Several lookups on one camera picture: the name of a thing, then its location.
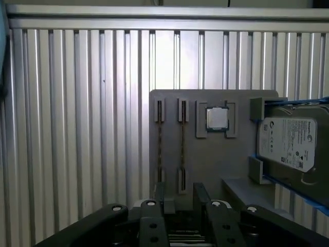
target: white sticker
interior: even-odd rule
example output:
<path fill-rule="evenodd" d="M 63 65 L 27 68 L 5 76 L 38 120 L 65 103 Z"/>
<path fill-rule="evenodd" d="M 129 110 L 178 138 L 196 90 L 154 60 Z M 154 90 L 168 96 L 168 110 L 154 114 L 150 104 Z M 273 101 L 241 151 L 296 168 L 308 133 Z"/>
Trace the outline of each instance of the white sticker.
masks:
<path fill-rule="evenodd" d="M 307 172 L 314 166 L 316 133 L 313 119 L 267 117 L 259 126 L 258 154 Z"/>

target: corrugated metal wall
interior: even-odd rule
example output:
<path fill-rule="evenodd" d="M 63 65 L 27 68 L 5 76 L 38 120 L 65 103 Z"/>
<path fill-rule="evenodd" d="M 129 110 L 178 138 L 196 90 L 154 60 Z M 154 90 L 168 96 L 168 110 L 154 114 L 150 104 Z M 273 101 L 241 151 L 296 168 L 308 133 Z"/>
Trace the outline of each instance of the corrugated metal wall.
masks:
<path fill-rule="evenodd" d="M 329 96 L 327 24 L 319 33 L 307 23 L 303 33 L 285 32 L 285 23 L 230 31 L 221 21 L 211 30 L 192 22 L 181 30 L 166 30 L 168 22 L 79 28 L 86 22 L 11 21 L 0 110 L 0 246 L 30 246 L 104 204 L 131 206 L 149 196 L 153 89 Z M 278 26 L 282 32 L 272 30 Z"/>

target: gray block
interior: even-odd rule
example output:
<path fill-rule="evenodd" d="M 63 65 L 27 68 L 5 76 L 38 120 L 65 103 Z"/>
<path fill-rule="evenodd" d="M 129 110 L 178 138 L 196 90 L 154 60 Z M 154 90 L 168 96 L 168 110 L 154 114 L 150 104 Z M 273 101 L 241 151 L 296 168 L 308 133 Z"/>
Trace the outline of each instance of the gray block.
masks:
<path fill-rule="evenodd" d="M 258 184 L 270 184 L 263 178 L 263 162 L 255 157 L 249 157 L 249 177 Z"/>

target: gray bracket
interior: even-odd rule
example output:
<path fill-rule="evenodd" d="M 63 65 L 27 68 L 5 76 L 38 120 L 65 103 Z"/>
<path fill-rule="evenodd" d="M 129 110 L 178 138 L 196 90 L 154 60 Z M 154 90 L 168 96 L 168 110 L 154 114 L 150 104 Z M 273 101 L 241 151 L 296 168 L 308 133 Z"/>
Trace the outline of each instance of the gray bracket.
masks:
<path fill-rule="evenodd" d="M 235 101 L 227 101 L 226 106 L 228 107 L 228 119 L 229 119 L 229 128 L 225 132 L 226 138 L 236 138 L 237 129 L 239 126 L 238 122 L 238 104 Z"/>
<path fill-rule="evenodd" d="M 195 128 L 195 137 L 196 138 L 207 138 L 207 102 L 202 100 L 197 100 L 195 102 L 195 111 L 196 111 L 196 128 Z"/>
<path fill-rule="evenodd" d="M 249 157 L 249 177 L 258 184 L 270 184 L 263 178 L 263 162 L 255 157 Z"/>
<path fill-rule="evenodd" d="M 250 120 L 264 120 L 265 102 L 287 101 L 284 97 L 261 97 L 250 99 Z"/>

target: bolt head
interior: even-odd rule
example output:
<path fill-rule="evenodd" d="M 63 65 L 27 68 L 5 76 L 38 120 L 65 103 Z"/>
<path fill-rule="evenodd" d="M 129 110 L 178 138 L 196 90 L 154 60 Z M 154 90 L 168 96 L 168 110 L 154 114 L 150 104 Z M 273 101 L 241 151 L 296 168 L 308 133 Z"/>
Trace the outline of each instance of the bolt head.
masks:
<path fill-rule="evenodd" d="M 122 210 L 122 207 L 116 206 L 116 207 L 112 208 L 112 210 L 113 211 L 120 211 L 120 210 Z"/>
<path fill-rule="evenodd" d="M 214 205 L 214 206 L 216 206 L 216 207 L 219 207 L 220 202 L 212 202 L 211 205 Z"/>
<path fill-rule="evenodd" d="M 248 207 L 247 210 L 255 213 L 257 211 L 257 208 L 255 208 L 255 207 Z"/>

